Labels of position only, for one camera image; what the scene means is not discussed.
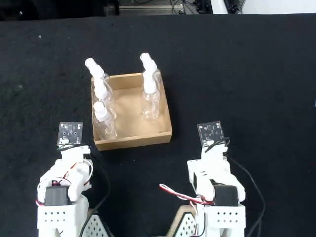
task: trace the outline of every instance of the white spray nozzle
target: white spray nozzle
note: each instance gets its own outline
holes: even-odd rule
[[[91,75],[93,78],[96,79],[102,79],[104,77],[104,70],[100,67],[99,64],[97,64],[93,58],[88,58],[84,62],[86,67],[89,69]]]
[[[140,60],[142,60],[143,66],[146,71],[155,72],[157,70],[157,65],[155,61],[151,58],[149,53],[142,53],[140,55]]]
[[[153,94],[157,91],[156,82],[153,78],[153,73],[150,72],[144,72],[144,91],[147,94]]]
[[[105,99],[108,96],[108,90],[102,80],[97,79],[94,81],[94,93],[99,100]]]
[[[108,113],[107,109],[104,107],[103,103],[100,101],[95,102],[93,104],[93,109],[94,109],[94,114],[98,120],[101,120],[102,118],[104,118]]]

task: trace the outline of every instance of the wire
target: wire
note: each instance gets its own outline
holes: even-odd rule
[[[182,200],[190,200],[194,203],[199,203],[199,204],[202,204],[202,205],[212,205],[214,202],[212,201],[204,201],[203,200],[203,197],[190,197],[188,195],[184,195],[184,194],[181,194],[181,193],[178,193],[176,191],[174,191],[173,189],[169,188],[167,185],[165,184],[159,184],[159,187],[170,193],[170,194],[173,194],[173,195],[176,195],[179,199],[182,199]]]
[[[235,163],[240,169],[242,169],[244,172],[246,172],[246,173],[248,174],[248,176],[250,177],[250,179],[251,179],[253,185],[255,186],[255,188],[256,188],[256,190],[257,190],[259,196],[260,196],[260,199],[261,199],[261,201],[262,201],[262,210],[261,210],[261,213],[260,213],[258,219],[256,220],[256,222],[251,226],[251,228],[250,228],[248,234],[246,235],[246,237],[251,237],[252,233],[254,232],[254,230],[256,229],[256,227],[259,225],[259,226],[258,226],[258,235],[257,235],[257,236],[260,237],[260,233],[259,233],[259,232],[261,232],[262,217],[263,217],[263,215],[264,215],[264,213],[265,213],[265,211],[266,211],[266,203],[265,203],[265,200],[264,200],[264,198],[263,198],[263,196],[262,196],[262,193],[261,193],[260,189],[258,188],[256,182],[255,182],[254,179],[252,178],[250,172],[249,172],[245,167],[243,167],[241,164],[239,164],[237,161],[235,161],[233,158],[229,158],[229,159],[230,159],[233,163]]]
[[[99,209],[99,207],[104,203],[104,201],[108,198],[108,196],[110,195],[110,191],[111,191],[111,184],[110,184],[110,181],[109,181],[109,178],[108,178],[108,175],[107,173],[105,172],[105,170],[103,169],[102,165],[98,162],[98,160],[91,154],[89,154],[91,156],[91,159],[93,160],[94,163],[97,163],[102,171],[102,173],[104,174],[104,177],[105,177],[105,181],[107,183],[107,186],[108,186],[108,191],[107,193],[104,195],[104,197],[100,200],[100,202],[92,209],[92,211],[90,212],[90,214],[87,216],[87,219],[85,220],[83,226],[82,226],[82,229],[80,231],[80,235],[79,237],[82,237],[83,235],[83,232],[84,232],[84,229],[86,227],[86,225],[88,224],[91,216],[93,214],[95,214],[95,212]]]
[[[190,2],[187,2],[186,0],[183,0],[183,4],[187,7],[187,9],[194,14],[194,12],[189,8],[189,6],[187,5],[187,3],[189,4]]]
[[[91,171],[90,171],[90,175],[88,177],[88,180],[83,184],[83,185],[86,185],[87,183],[89,183],[90,179],[91,179],[91,176],[92,176],[92,173],[93,173],[93,165],[90,161],[88,161],[87,159],[84,159],[83,160],[84,162],[87,162],[89,164],[89,166],[91,167]]]
[[[67,144],[65,144],[65,145],[63,145],[63,146],[61,146],[61,147],[58,147],[57,150],[58,150],[59,152],[64,152],[64,151],[69,150],[69,149],[71,149],[71,148],[83,147],[83,146],[89,146],[89,144],[87,144],[87,143],[74,144],[74,145],[67,145]]]
[[[212,145],[208,146],[208,148],[205,150],[205,153],[207,153],[209,150],[211,150],[213,147],[220,144],[221,142],[225,142],[225,147],[227,147],[229,143],[231,142],[231,140],[229,137],[224,137],[222,139],[219,139],[216,142],[214,142]]]
[[[134,3],[137,3],[137,4],[148,4],[148,3],[150,3],[151,1],[153,1],[153,0],[147,0],[147,1],[143,1],[143,2],[134,0]]]
[[[177,1],[174,3],[174,5],[172,5],[172,1],[173,1],[173,0],[170,0],[170,5],[172,6],[171,12],[172,12],[172,14],[175,14],[175,15],[176,15],[177,12],[175,11],[174,7],[175,7],[175,5],[178,3],[179,0],[177,0]]]
[[[200,234],[199,236],[193,235],[193,236],[190,236],[190,237],[201,237],[204,234],[204,232],[205,232],[205,226],[206,226],[206,216],[205,216],[205,213],[204,213],[204,227],[203,227],[202,234]]]

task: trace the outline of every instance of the black table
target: black table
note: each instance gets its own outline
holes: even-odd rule
[[[92,143],[94,57],[110,75],[142,71],[150,52],[163,75],[170,144],[103,152],[112,191],[100,209],[116,237],[163,235],[193,195],[186,161],[198,158],[196,124],[220,120],[229,154],[254,176],[267,203],[262,236],[314,236],[316,15],[86,18],[0,23],[0,236],[36,236],[36,186],[59,157],[61,121],[82,121]],[[248,227],[261,209],[247,175]],[[95,175],[86,192],[105,193]]]

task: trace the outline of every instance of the clear plastic bottle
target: clear plastic bottle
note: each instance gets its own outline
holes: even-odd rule
[[[93,110],[93,125],[99,138],[102,140],[115,139],[118,135],[112,113],[108,112],[100,101],[93,104]]]
[[[142,53],[140,55],[140,60],[143,62],[144,72],[149,72],[153,74],[153,78],[157,84],[158,90],[160,91],[160,87],[162,84],[162,76],[161,72],[157,67],[155,61],[150,57],[149,53]]]
[[[153,74],[144,72],[144,92],[142,110],[145,119],[154,120],[160,115],[160,93],[157,89]]]
[[[94,93],[92,102],[95,103],[97,101],[101,101],[104,106],[113,114],[114,119],[116,119],[117,114],[115,111],[114,95],[111,93],[111,91],[107,90],[107,87],[103,84],[102,80],[94,80],[93,84]]]

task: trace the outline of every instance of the cardboard box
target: cardboard box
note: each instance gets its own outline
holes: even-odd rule
[[[166,94],[160,88],[161,114],[153,121],[142,116],[143,76],[141,73],[111,76],[109,84],[115,95],[118,137],[100,140],[93,128],[93,140],[100,151],[170,142],[172,127]]]

